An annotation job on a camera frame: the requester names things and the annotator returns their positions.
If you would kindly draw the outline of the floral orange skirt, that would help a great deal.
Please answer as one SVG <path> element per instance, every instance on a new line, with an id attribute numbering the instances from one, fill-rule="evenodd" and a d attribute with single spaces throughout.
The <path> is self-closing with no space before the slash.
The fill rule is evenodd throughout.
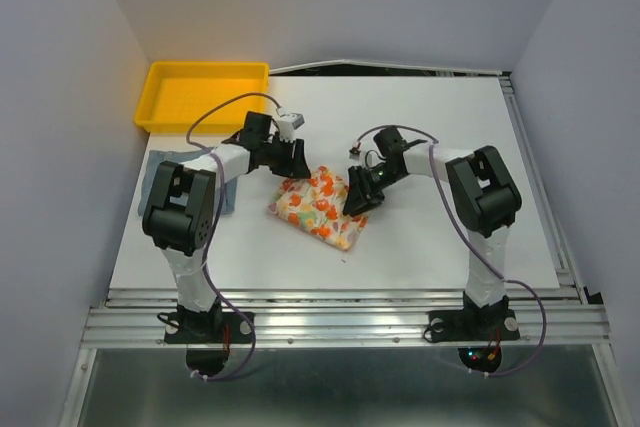
<path id="1" fill-rule="evenodd" d="M 268 205 L 268 211 L 302 232 L 349 251 L 368 224 L 367 214 L 345 215 L 348 183 L 321 165 L 309 179 L 286 178 Z"/>

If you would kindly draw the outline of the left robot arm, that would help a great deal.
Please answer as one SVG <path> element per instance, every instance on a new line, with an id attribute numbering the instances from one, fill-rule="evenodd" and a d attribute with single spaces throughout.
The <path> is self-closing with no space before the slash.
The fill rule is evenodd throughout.
<path id="1" fill-rule="evenodd" d="M 205 261 L 227 186 L 262 166 L 284 178 L 309 178 L 304 142 L 296 135 L 303 123 L 298 113 L 250 112 L 243 127 L 218 146 L 193 160 L 157 167 L 142 229 L 164 255 L 177 287 L 175 311 L 159 316 L 166 343 L 219 342 L 238 321 L 238 315 L 224 312 Z"/>

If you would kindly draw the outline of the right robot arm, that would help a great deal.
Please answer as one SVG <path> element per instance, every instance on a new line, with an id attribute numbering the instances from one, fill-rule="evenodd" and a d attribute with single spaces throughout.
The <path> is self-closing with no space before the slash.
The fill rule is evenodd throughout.
<path id="1" fill-rule="evenodd" d="M 493 146 L 476 150 L 440 146 L 430 134 L 408 141 L 399 125 L 383 125 L 369 133 L 381 156 L 369 164 L 361 144 L 351 156 L 360 162 L 348 170 L 343 213 L 356 217 L 379 207 L 384 191 L 400 180 L 420 175 L 435 181 L 454 230 L 469 251 L 468 277 L 459 310 L 428 314 L 424 337 L 431 343 L 519 337 L 506 293 L 505 250 L 522 197 L 500 153 Z"/>

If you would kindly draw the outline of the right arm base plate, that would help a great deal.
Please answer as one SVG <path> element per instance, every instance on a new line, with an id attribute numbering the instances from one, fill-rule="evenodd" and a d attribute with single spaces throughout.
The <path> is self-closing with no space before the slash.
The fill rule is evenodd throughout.
<path id="1" fill-rule="evenodd" d="M 423 338 L 430 343 L 516 341 L 521 338 L 518 328 L 509 330 L 505 317 L 487 318 L 463 310 L 436 310 L 428 313 Z"/>

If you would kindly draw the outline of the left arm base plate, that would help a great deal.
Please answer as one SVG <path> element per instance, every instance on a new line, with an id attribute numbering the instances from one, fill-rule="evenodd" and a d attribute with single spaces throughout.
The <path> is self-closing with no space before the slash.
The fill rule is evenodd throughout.
<path id="1" fill-rule="evenodd" d="M 221 323 L 216 327 L 197 321 L 180 321 L 177 312 L 161 312 L 158 318 L 165 328 L 163 342 L 168 345 L 252 343 L 247 321 L 233 312 L 223 311 Z"/>

